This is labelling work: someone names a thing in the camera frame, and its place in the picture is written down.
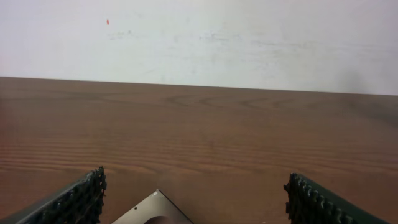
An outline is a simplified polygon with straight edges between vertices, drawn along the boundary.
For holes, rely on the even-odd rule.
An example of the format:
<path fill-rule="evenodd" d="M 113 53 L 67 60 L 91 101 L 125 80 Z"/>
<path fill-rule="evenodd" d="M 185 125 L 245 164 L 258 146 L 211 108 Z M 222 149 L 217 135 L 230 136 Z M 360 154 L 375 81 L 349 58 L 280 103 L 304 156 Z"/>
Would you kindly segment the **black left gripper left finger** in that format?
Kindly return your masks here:
<path fill-rule="evenodd" d="M 106 188 L 106 175 L 101 166 L 43 200 L 3 218 L 1 224 L 98 224 Z"/>

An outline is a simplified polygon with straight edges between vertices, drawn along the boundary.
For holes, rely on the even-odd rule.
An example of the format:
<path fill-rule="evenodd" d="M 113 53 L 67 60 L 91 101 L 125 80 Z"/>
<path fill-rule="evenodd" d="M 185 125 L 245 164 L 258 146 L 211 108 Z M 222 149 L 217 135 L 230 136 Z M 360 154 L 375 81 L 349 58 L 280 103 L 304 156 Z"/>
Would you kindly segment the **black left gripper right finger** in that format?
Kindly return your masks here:
<path fill-rule="evenodd" d="M 284 190 L 291 224 L 387 224 L 302 174 L 291 173 Z"/>

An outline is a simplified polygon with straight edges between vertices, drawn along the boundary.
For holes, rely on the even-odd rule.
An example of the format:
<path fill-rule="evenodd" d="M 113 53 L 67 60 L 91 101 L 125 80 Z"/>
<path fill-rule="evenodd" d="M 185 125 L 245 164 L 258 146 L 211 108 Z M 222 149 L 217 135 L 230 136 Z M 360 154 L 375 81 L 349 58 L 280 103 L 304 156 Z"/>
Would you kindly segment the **Galaxy S25 Ultra smartphone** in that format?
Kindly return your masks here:
<path fill-rule="evenodd" d="M 193 224 L 161 190 L 121 215 L 113 224 Z"/>

